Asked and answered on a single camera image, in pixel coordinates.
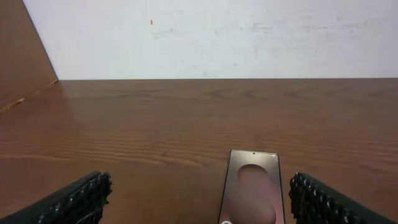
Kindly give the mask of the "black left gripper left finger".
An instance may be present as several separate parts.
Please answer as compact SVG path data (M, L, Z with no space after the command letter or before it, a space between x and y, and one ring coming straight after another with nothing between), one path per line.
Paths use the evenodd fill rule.
M98 224L112 192L108 172L92 172L22 210L3 224Z

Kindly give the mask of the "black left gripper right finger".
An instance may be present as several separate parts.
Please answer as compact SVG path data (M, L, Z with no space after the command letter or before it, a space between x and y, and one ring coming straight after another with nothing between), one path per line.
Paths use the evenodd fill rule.
M297 224L397 224L305 173L291 178L289 197Z

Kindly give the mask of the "Galaxy S25 Ultra smartphone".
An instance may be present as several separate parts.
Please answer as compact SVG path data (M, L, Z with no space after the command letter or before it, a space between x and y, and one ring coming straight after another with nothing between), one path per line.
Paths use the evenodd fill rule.
M232 150L219 224L285 224L279 156Z

